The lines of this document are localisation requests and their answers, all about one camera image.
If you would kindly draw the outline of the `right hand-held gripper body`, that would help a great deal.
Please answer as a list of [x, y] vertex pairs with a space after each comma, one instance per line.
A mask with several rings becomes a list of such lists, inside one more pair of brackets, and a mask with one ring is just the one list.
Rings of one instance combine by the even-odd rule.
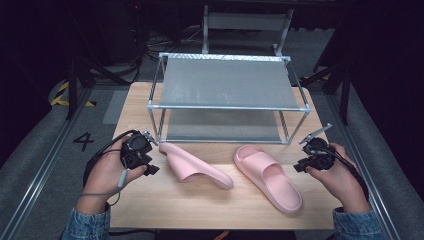
[[328, 123], [325, 127], [308, 134], [300, 141], [300, 144], [303, 144], [302, 151], [307, 154], [307, 157], [303, 159], [310, 159], [312, 163], [309, 166], [317, 170], [329, 170], [335, 161], [335, 150], [323, 138], [319, 137], [319, 134], [331, 127], [332, 125]]

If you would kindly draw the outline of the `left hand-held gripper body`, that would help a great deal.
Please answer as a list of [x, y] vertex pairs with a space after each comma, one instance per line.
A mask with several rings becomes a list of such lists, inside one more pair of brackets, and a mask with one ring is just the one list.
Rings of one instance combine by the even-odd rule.
[[130, 137], [121, 148], [121, 162], [126, 169], [135, 169], [139, 166], [148, 166], [152, 158], [148, 153], [152, 144], [157, 144], [152, 134], [145, 131], [130, 130]]

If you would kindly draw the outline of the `pink slipper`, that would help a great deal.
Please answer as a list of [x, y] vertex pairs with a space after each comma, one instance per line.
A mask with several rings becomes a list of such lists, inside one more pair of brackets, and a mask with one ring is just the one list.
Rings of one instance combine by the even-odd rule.
[[259, 147], [239, 147], [234, 163], [280, 212], [292, 214], [301, 209], [303, 199], [281, 164]]
[[206, 177], [222, 189], [230, 190], [234, 187], [233, 180], [227, 174], [175, 144], [160, 143], [159, 152], [167, 157], [174, 174], [183, 183]]

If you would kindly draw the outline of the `grey metal shoe rack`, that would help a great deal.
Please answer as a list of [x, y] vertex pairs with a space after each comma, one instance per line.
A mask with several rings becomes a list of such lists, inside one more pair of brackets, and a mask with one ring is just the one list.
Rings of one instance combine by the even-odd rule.
[[148, 98], [161, 142], [289, 144], [312, 112], [288, 56], [161, 53]]

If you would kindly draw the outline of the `person's right hand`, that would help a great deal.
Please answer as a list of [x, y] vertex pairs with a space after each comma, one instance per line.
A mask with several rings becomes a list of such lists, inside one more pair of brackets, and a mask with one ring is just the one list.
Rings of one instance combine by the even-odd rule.
[[371, 210], [359, 182], [340, 161], [335, 161], [327, 171], [319, 171], [313, 167], [307, 167], [306, 170], [340, 201], [344, 212], [365, 213]]

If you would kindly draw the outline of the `person's left hand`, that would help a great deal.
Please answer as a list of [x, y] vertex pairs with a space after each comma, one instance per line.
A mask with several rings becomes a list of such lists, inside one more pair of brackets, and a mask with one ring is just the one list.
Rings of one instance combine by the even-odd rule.
[[75, 209], [82, 214], [101, 214], [106, 202], [119, 190], [118, 182], [125, 170], [120, 160], [120, 149], [126, 137], [107, 148], [93, 167]]

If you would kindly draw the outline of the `black tripod stand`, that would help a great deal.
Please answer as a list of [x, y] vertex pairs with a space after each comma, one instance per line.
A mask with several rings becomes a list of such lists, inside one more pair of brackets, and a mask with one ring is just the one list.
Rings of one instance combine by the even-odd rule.
[[318, 80], [327, 77], [322, 91], [327, 95], [334, 95], [338, 89], [341, 89], [339, 114], [344, 125], [348, 124], [348, 103], [350, 95], [350, 74], [345, 65], [334, 65], [327, 67], [309, 77], [301, 77], [300, 85], [306, 87]]
[[129, 81], [122, 79], [117, 74], [112, 73], [103, 66], [95, 64], [82, 57], [74, 58], [71, 61], [69, 75], [67, 78], [69, 96], [67, 120], [70, 120], [78, 109], [77, 82], [80, 82], [84, 88], [93, 88], [96, 84], [93, 74], [90, 72], [91, 69], [94, 69], [100, 75], [112, 80], [119, 85], [130, 85]]

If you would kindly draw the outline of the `yellow floor tape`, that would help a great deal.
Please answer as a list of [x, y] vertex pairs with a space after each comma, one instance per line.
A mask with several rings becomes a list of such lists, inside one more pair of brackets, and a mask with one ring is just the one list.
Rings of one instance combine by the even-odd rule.
[[69, 87], [69, 82], [68, 81], [64, 81], [61, 86], [59, 87], [56, 95], [53, 97], [53, 100], [51, 101], [51, 105], [55, 106], [55, 105], [60, 105], [60, 106], [69, 106], [70, 102], [68, 100], [63, 100], [62, 96], [65, 93], [65, 91], [68, 89]]

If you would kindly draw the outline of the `grey metal stand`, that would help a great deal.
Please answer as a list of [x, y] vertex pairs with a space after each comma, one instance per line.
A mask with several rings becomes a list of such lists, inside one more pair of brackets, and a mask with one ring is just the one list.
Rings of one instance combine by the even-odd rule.
[[272, 45], [274, 54], [282, 56], [282, 49], [290, 28], [294, 10], [289, 9], [285, 14], [257, 13], [222, 13], [213, 12], [208, 5], [203, 12], [203, 43], [202, 53], [209, 53], [209, 30], [255, 30], [278, 31], [279, 40]]

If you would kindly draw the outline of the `aluminium floor rail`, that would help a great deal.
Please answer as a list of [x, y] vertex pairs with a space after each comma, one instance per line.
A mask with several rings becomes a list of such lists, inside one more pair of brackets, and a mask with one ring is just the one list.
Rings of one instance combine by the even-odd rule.
[[61, 126], [58, 135], [49, 149], [49, 152], [43, 159], [41, 166], [38, 168], [36, 175], [29, 183], [24, 196], [14, 211], [14, 214], [4, 228], [3, 233], [0, 235], [0, 240], [15, 240], [27, 220], [34, 204], [36, 203], [48, 177], [50, 176], [50, 173], [57, 162], [58, 155], [63, 148], [64, 142], [75, 125], [75, 122], [77, 121], [80, 112], [88, 101], [91, 93], [92, 91], [90, 89], [81, 91], [80, 96], [77, 98], [77, 105], [74, 114], [69, 120], [65, 120]]
[[368, 199], [377, 215], [379, 224], [382, 227], [382, 231], [385, 235], [386, 240], [399, 240], [399, 234], [397, 232], [397, 229], [394, 226], [394, 223], [391, 219], [390, 214], [388, 213], [385, 203], [381, 197], [381, 194], [377, 189], [369, 170], [366, 167], [364, 159], [359, 151], [359, 148], [354, 141], [353, 135], [349, 127], [344, 124], [342, 118], [340, 117], [339, 107], [336, 98], [332, 95], [326, 95], [325, 98], [335, 118], [335, 125], [338, 128], [338, 132], [343, 136], [343, 139], [345, 141], [344, 146], [347, 148], [348, 155], [356, 163], [359, 172], [363, 177], [366, 186], [368, 187]]

